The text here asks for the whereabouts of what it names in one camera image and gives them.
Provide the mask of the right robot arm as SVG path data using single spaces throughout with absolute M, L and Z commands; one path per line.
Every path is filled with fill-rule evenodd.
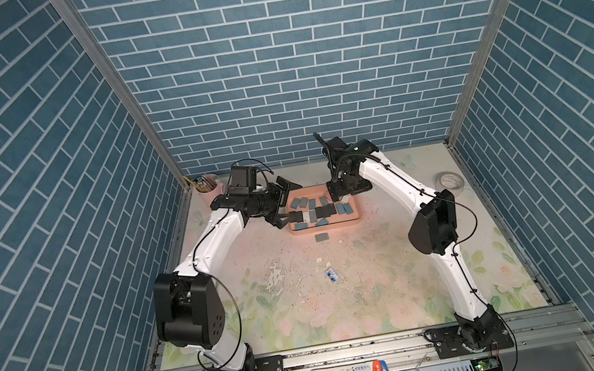
M 400 203 L 413 216 L 408 239 L 438 269 L 462 336 L 470 335 L 477 342 L 489 335 L 499 321 L 498 314 L 460 260 L 457 204 L 452 192 L 435 191 L 415 180 L 368 140 L 347 144 L 339 137 L 324 140 L 318 133 L 314 138 L 327 158 L 330 180 L 326 187 L 331 198 L 338 202 L 380 188 Z

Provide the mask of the teal speckled eraser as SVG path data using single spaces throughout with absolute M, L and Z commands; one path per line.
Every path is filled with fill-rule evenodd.
M 303 230 L 306 230 L 308 227 L 309 226 L 308 226 L 307 223 L 297 223 L 297 224 L 295 224 L 294 230 L 296 230 L 296 231 L 303 231 Z

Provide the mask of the pink metal pencil bucket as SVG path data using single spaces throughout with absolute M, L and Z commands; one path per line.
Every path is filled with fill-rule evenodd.
M 223 183 L 217 175 L 201 175 L 196 178 L 195 183 L 201 197 L 208 201 L 215 199 L 224 192 Z

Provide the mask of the tape roll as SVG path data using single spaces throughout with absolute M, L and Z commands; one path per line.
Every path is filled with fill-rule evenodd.
M 450 171 L 446 171 L 446 172 L 440 172 L 438 174 L 435 175 L 436 177 L 436 185 L 435 188 L 437 188 L 440 191 L 445 190 L 450 190 L 451 192 L 453 191 L 457 191 L 457 190 L 462 190 L 465 187 L 465 178 L 460 175 L 459 173 L 455 173 L 455 172 L 450 172 Z

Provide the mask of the black eraser with print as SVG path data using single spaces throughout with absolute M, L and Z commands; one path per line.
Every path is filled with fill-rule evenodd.
M 337 208 L 335 208 L 335 205 L 332 203 L 327 206 L 318 206 L 314 210 L 316 210 L 316 215 L 319 219 L 328 218 L 337 214 Z

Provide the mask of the pink storage tray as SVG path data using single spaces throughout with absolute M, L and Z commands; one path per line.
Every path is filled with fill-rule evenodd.
M 285 212 L 292 233 L 326 233 L 328 229 L 351 226 L 362 218 L 360 205 L 354 196 L 331 199 L 325 185 L 304 187 L 291 191 Z

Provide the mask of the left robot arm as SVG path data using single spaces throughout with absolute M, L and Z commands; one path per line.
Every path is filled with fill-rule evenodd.
M 226 310 L 219 289 L 219 270 L 233 242 L 251 219 L 264 219 L 274 228 L 288 225 L 282 210 L 290 192 L 302 186 L 277 176 L 259 185 L 257 177 L 271 170 L 234 165 L 225 193 L 214 198 L 211 213 L 192 251 L 171 273 L 158 275 L 154 306 L 158 338 L 195 350 L 214 371 L 244 371 L 253 363 L 243 337 L 226 332 Z

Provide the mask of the small blue white eraser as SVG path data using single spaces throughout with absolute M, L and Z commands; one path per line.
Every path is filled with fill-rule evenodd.
M 338 282 L 339 280 L 338 274 L 334 271 L 334 269 L 328 269 L 326 271 L 326 275 L 333 283 Z

